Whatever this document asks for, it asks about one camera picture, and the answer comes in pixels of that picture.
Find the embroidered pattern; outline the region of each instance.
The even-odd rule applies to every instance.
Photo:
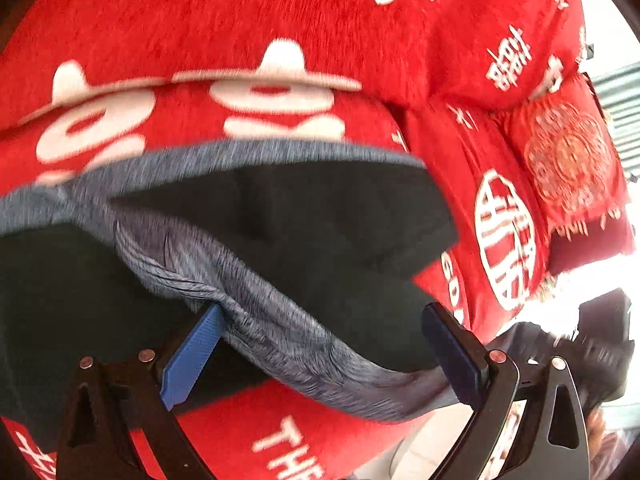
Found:
[[[573,214],[605,199],[612,158],[592,116],[562,104],[535,117],[531,131],[524,159],[542,200]]]

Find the rivet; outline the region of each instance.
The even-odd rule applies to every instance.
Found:
[[[140,353],[138,354],[138,359],[142,363],[149,363],[153,361],[155,358],[156,358],[156,353],[150,348],[147,348],[146,350],[141,350]]]
[[[494,363],[503,363],[507,360],[507,354],[505,354],[502,350],[491,350],[489,352],[489,358]]]
[[[82,368],[82,370],[87,370],[87,368],[91,368],[93,365],[94,365],[93,357],[87,356],[80,359],[80,367]]]
[[[564,370],[566,368],[566,362],[561,357],[554,357],[551,359],[551,364],[556,370]]]

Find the red embroidered pillow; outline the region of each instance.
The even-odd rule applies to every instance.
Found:
[[[628,202],[618,153],[583,75],[497,122],[536,190],[549,233],[576,230]]]

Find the black cloth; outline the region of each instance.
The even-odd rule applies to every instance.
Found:
[[[130,193],[207,231],[368,360],[434,368],[420,330],[433,298],[412,277],[457,233],[422,169],[370,162],[247,166]]]
[[[115,251],[72,225],[0,237],[0,415],[56,449],[78,361],[160,348],[193,314],[145,290]],[[202,406],[267,377],[220,342],[188,401]]]

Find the blue gripper pad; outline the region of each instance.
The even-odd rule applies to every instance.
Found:
[[[211,305],[164,367],[160,396],[168,410],[187,399],[224,331],[222,308]]]

